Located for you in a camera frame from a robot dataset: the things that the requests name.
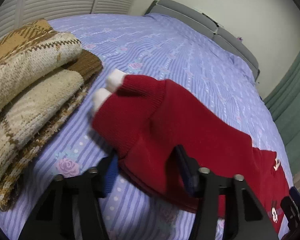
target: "black bracket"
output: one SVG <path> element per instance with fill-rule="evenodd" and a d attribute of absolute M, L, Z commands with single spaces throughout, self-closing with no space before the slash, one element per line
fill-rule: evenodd
<path fill-rule="evenodd" d="M 189 240 L 215 239 L 219 195 L 226 197 L 223 240 L 278 240 L 266 211 L 242 175 L 217 176 L 208 168 L 199 167 L 182 145 L 176 146 L 173 153 L 186 191 L 200 199 Z"/>
<path fill-rule="evenodd" d="M 82 238 L 109 240 L 97 199 L 106 196 L 104 177 L 113 157 L 114 153 L 76 177 L 55 176 L 32 210 L 18 240 L 75 240 L 74 195 L 78 196 Z"/>
<path fill-rule="evenodd" d="M 300 193 L 295 187 L 289 190 L 289 196 L 282 199 L 280 206 L 288 220 L 288 227 L 294 232 L 300 224 Z"/>

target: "white wall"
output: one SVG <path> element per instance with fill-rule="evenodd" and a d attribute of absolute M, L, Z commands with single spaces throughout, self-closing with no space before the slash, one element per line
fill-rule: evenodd
<path fill-rule="evenodd" d="M 142 15 L 153 0 L 134 0 L 131 15 Z M 259 62 L 257 88 L 265 98 L 300 50 L 300 11 L 292 0 L 174 0 L 220 23 Z"/>

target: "pink rose print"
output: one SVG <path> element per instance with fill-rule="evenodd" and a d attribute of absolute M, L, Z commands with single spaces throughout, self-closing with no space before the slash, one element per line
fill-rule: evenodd
<path fill-rule="evenodd" d="M 223 98 L 222 95 L 219 95 L 219 94 L 218 94 L 218 98 L 220 99 L 221 103 L 223 103 L 223 104 L 226 103 L 226 100 Z"/>
<path fill-rule="evenodd" d="M 142 67 L 143 63 L 139 63 L 139 62 L 134 62 L 134 63 L 129 63 L 128 66 L 130 68 L 133 68 L 135 70 L 140 69 Z"/>
<path fill-rule="evenodd" d="M 201 75 L 201 79 L 202 79 L 203 81 L 209 81 L 209 79 L 207 79 L 207 77 L 204 76 L 204 75 Z"/>
<path fill-rule="evenodd" d="M 114 231 L 108 231 L 107 230 L 107 233 L 108 233 L 108 236 L 109 236 L 110 240 L 117 240 L 117 235 Z"/>
<path fill-rule="evenodd" d="M 164 201 L 157 201 L 157 226 L 164 234 L 170 234 L 175 229 L 175 224 L 178 216 L 178 209 Z"/>
<path fill-rule="evenodd" d="M 188 77 L 193 77 L 193 74 L 191 73 L 190 70 L 185 70 L 186 74 L 188 75 Z"/>
<path fill-rule="evenodd" d="M 60 159 L 56 163 L 56 168 L 65 178 L 77 176 L 80 171 L 79 164 L 68 158 Z"/>
<path fill-rule="evenodd" d="M 239 123 L 241 123 L 241 117 L 239 115 L 236 116 L 236 119 Z"/>
<path fill-rule="evenodd" d="M 83 46 L 84 49 L 93 49 L 95 47 L 96 47 L 96 45 L 94 43 L 90 43 L 90 44 L 87 44 L 87 45 Z"/>
<path fill-rule="evenodd" d="M 176 59 L 176 56 L 173 55 L 172 53 L 170 53 L 170 54 L 168 54 L 168 58 L 170 58 L 170 59 Z"/>
<path fill-rule="evenodd" d="M 167 67 L 161 67 L 161 68 L 159 68 L 159 69 L 160 69 L 160 72 L 161 72 L 163 75 L 170 74 L 170 70 L 168 70 Z"/>
<path fill-rule="evenodd" d="M 146 50 L 146 51 L 144 52 L 144 55 L 145 55 L 145 56 L 148 55 L 149 57 L 152 57 L 152 56 L 153 56 L 153 54 L 151 53 L 151 50 Z"/>

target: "green curtain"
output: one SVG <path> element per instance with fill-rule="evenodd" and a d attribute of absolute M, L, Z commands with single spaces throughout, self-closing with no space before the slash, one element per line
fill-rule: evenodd
<path fill-rule="evenodd" d="M 264 103 L 279 130 L 295 175 L 300 171 L 300 52 Z"/>

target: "rose pattern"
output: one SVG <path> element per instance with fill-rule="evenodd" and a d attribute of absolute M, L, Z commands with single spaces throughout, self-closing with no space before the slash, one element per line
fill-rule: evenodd
<path fill-rule="evenodd" d="M 129 63 L 128 67 L 134 69 L 134 70 L 138 70 L 143 66 L 143 63 L 140 62 L 134 62 L 134 63 Z"/>
<path fill-rule="evenodd" d="M 241 119 L 241 117 L 239 115 L 237 115 L 235 118 L 237 119 L 238 123 L 241 123 L 242 119 Z"/>
<path fill-rule="evenodd" d="M 148 57 L 152 57 L 152 56 L 153 56 L 153 54 L 151 53 L 151 50 L 149 50 L 149 49 L 147 49 L 147 50 L 143 53 L 143 55 L 148 56 Z"/>
<path fill-rule="evenodd" d="M 170 54 L 168 54 L 168 58 L 170 58 L 170 59 L 176 59 L 176 56 L 174 54 L 170 53 Z"/>
<path fill-rule="evenodd" d="M 221 94 L 218 94 L 218 98 L 220 99 L 220 102 L 225 104 L 226 103 L 226 100 L 225 98 L 221 95 Z"/>
<path fill-rule="evenodd" d="M 94 49 L 95 47 L 96 45 L 94 43 L 90 43 L 83 46 L 84 49 Z"/>
<path fill-rule="evenodd" d="M 81 35 L 81 37 L 90 37 L 92 36 L 92 33 L 84 33 Z"/>
<path fill-rule="evenodd" d="M 168 75 L 170 74 L 170 70 L 168 70 L 167 67 L 161 67 L 159 68 L 160 72 L 163 74 L 163 75 Z"/>
<path fill-rule="evenodd" d="M 108 233 L 109 240 L 117 240 L 117 234 L 114 231 L 107 230 L 107 233 Z"/>
<path fill-rule="evenodd" d="M 190 70 L 185 70 L 186 74 L 188 75 L 188 77 L 192 78 L 193 74 L 191 73 Z"/>
<path fill-rule="evenodd" d="M 105 56 L 105 55 L 100 55 L 99 58 L 100 58 L 100 60 L 101 60 L 102 62 L 106 60 L 106 56 Z"/>
<path fill-rule="evenodd" d="M 56 168 L 65 178 L 77 176 L 80 172 L 79 164 L 68 158 L 57 161 Z"/>
<path fill-rule="evenodd" d="M 157 211 L 157 225 L 163 233 L 169 234 L 175 228 L 178 217 L 178 208 L 175 206 L 159 200 L 156 203 Z"/>
<path fill-rule="evenodd" d="M 126 47 L 118 47 L 115 51 L 116 53 L 126 53 L 127 50 L 128 48 Z"/>

